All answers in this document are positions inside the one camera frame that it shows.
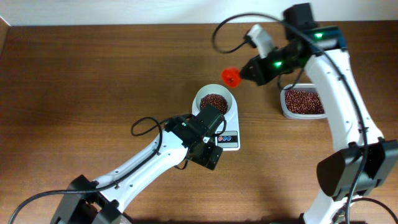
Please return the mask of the orange plastic measuring scoop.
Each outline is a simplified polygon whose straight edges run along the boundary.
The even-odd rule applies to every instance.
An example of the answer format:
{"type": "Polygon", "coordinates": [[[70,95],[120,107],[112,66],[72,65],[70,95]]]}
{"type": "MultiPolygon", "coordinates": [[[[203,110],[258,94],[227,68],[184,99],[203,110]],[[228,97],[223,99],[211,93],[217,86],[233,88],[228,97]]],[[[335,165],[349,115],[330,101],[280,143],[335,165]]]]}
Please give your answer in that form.
{"type": "Polygon", "coordinates": [[[241,83],[239,69],[236,67],[228,67],[221,72],[221,79],[224,83],[231,87],[236,88],[241,83]]]}

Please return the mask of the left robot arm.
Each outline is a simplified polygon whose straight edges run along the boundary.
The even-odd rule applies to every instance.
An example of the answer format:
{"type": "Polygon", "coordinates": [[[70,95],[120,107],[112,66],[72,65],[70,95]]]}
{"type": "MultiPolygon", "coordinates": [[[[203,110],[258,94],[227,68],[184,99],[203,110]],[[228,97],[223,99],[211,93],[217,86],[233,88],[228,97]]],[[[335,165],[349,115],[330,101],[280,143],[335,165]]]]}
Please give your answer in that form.
{"type": "Polygon", "coordinates": [[[74,179],[52,223],[120,223],[133,199],[158,176],[182,161],[215,169],[223,149],[213,139],[226,126],[224,114],[207,105],[198,114],[178,115],[155,123],[156,138],[123,165],[93,181],[74,179]]]}

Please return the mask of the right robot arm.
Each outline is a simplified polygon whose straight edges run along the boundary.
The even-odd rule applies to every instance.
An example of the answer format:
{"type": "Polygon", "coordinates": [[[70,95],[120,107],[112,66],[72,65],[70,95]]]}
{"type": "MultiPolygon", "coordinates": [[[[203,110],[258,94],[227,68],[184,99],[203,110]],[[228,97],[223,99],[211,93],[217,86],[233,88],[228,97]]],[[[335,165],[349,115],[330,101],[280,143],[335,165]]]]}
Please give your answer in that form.
{"type": "Polygon", "coordinates": [[[315,85],[333,140],[333,154],[317,165],[320,185],[302,223],[347,222],[349,206],[380,187],[397,162],[397,141],[384,139],[356,86],[346,40],[336,26],[320,27],[309,4],[283,13],[288,44],[277,48],[269,34],[254,25],[245,39],[259,52],[240,77],[265,85],[276,76],[302,68],[315,85]]]}

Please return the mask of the red adzuki beans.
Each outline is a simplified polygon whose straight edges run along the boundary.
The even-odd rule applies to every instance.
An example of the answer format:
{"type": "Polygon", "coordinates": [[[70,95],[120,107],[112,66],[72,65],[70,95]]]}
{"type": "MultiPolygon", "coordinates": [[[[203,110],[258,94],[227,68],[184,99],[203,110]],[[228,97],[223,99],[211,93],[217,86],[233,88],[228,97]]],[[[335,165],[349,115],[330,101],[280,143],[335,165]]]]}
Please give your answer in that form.
{"type": "MultiPolygon", "coordinates": [[[[200,109],[204,109],[206,105],[212,105],[226,114],[228,104],[226,100],[217,94],[209,94],[201,99],[200,109]]],[[[286,108],[295,114],[323,114],[320,97],[317,93],[307,91],[287,90],[285,92],[286,108]]]]}

